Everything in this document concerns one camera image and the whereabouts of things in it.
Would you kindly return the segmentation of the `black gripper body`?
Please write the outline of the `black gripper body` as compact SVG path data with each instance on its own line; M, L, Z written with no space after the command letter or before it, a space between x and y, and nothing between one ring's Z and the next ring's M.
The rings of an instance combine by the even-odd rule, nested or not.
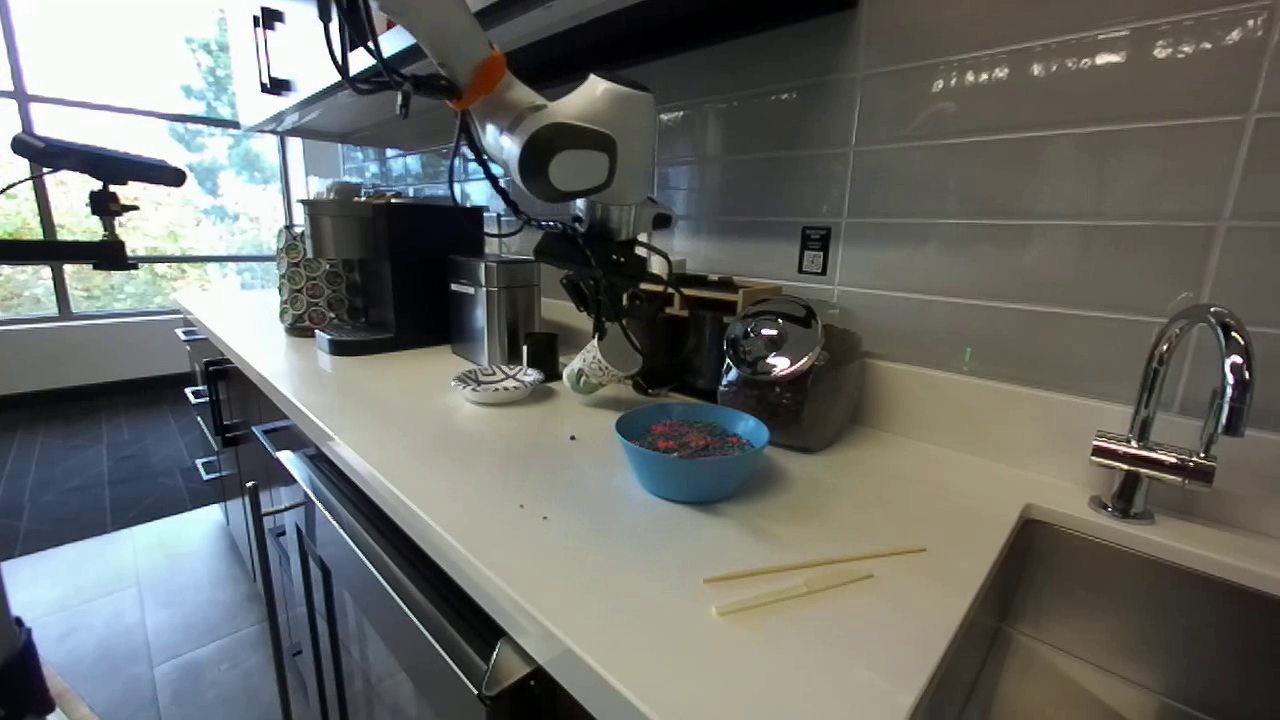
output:
M627 319L627 299L655 284L639 237L609 219L557 219L537 240L537 259L560 271L565 295L593 319L593 332Z

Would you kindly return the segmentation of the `robot arm silver white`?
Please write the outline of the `robot arm silver white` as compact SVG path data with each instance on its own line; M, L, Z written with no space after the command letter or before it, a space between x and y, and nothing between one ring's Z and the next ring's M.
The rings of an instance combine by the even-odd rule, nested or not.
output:
M537 245L567 280L567 295L593 314L595 335L627 319L644 280L635 240L655 226L653 198L661 116L647 88L590 71L565 96L528 88L486 35L464 0L377 0L454 80L448 109L509 178L572 213Z

